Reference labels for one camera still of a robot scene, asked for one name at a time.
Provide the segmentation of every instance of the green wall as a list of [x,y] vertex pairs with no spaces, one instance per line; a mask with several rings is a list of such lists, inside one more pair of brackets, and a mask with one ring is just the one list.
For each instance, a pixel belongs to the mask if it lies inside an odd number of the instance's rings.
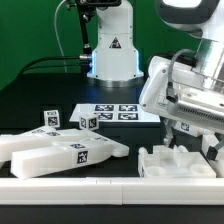
[[[59,56],[53,19],[60,0],[19,0],[0,3],[0,89],[13,81],[28,62],[46,56]],[[154,0],[130,0],[134,3],[134,44],[140,51],[141,69],[158,52],[196,49],[198,40],[176,31],[160,21]],[[89,39],[96,46],[96,18],[88,24]],[[76,9],[65,6],[58,17],[59,34],[65,55],[82,52]]]

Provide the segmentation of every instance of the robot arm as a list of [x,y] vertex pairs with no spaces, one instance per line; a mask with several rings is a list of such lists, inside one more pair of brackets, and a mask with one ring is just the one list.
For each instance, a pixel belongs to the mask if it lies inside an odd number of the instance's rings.
[[175,62],[172,69],[176,102],[167,98],[172,60],[154,57],[140,96],[143,110],[171,120],[224,133],[224,0],[156,0],[169,26],[201,38],[197,66]]
[[192,36],[222,42],[223,0],[156,0],[161,19]]

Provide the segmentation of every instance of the black table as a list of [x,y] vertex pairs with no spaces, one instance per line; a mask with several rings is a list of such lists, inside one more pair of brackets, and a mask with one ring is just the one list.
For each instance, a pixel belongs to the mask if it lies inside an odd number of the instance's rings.
[[[79,74],[27,74],[16,79],[0,92],[0,134],[19,134],[44,125],[43,111],[57,109],[61,128],[76,128],[69,122],[77,103],[135,104],[142,85],[126,88],[103,88],[88,84]],[[52,177],[138,176],[137,150],[144,146],[149,151],[159,144],[163,131],[158,124],[106,124],[98,133],[130,147],[128,158],[110,159],[98,165],[60,172]],[[195,139],[188,137],[194,144]],[[3,178],[14,178],[6,163],[0,172]],[[223,206],[0,206],[2,223],[222,223]]]

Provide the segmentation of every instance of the warning label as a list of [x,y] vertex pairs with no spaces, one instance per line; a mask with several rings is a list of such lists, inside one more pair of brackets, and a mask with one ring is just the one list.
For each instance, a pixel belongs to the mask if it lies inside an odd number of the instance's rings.
[[112,44],[110,45],[110,48],[121,48],[121,45],[120,45],[117,37],[114,38]]

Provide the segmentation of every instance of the cable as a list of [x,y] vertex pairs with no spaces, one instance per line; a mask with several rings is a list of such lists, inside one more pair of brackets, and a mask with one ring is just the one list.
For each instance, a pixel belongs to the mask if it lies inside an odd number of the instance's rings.
[[177,58],[181,56],[184,53],[190,53],[190,54],[195,54],[196,52],[193,50],[189,49],[183,49],[178,51],[171,59],[169,68],[168,68],[168,83],[167,83],[167,88],[166,88],[166,99],[171,101],[172,103],[176,103],[178,98],[175,95],[175,91],[173,88],[173,67],[175,62],[177,61]]
[[[87,63],[80,63],[80,64],[68,64],[66,65],[67,67],[76,67],[76,66],[82,66],[82,65],[86,65],[88,66],[89,64]],[[31,67],[31,68],[27,68],[24,70],[24,72],[29,71],[29,70],[34,70],[34,69],[43,69],[43,68],[61,68],[64,67],[64,65],[46,65],[46,66],[36,66],[36,67]]]
[[34,60],[30,63],[28,63],[27,65],[25,65],[20,72],[17,75],[17,78],[21,77],[22,74],[24,73],[24,71],[26,71],[28,68],[30,68],[32,65],[38,64],[40,62],[44,62],[44,61],[65,61],[65,60],[78,60],[79,56],[66,56],[66,57],[45,57],[45,58],[40,58],[37,60]]
[[[58,28],[57,28],[57,18],[58,18],[58,12],[61,8],[61,6],[66,2],[66,0],[62,0],[61,3],[58,5],[56,11],[55,11],[55,15],[54,15],[54,31],[55,31],[55,35],[56,35],[56,39],[57,39],[57,42],[58,42],[58,46],[59,46],[59,49],[60,49],[60,52],[61,52],[61,56],[64,57],[64,50],[63,50],[63,47],[62,47],[62,44],[61,44],[61,41],[60,41],[60,37],[59,37],[59,34],[58,34]],[[66,66],[66,62],[64,61],[64,67],[65,67],[65,73],[68,72],[67,70],[67,66]]]
[[170,62],[170,65],[169,65],[169,69],[168,69],[168,83],[171,82],[173,83],[173,67],[174,67],[174,64],[177,60],[177,58],[179,56],[181,56],[182,54],[184,53],[190,53],[190,54],[195,54],[196,52],[193,51],[193,50],[189,50],[189,49],[183,49],[183,50],[180,50],[178,51],[174,56],[173,58],[171,59],[171,62]]

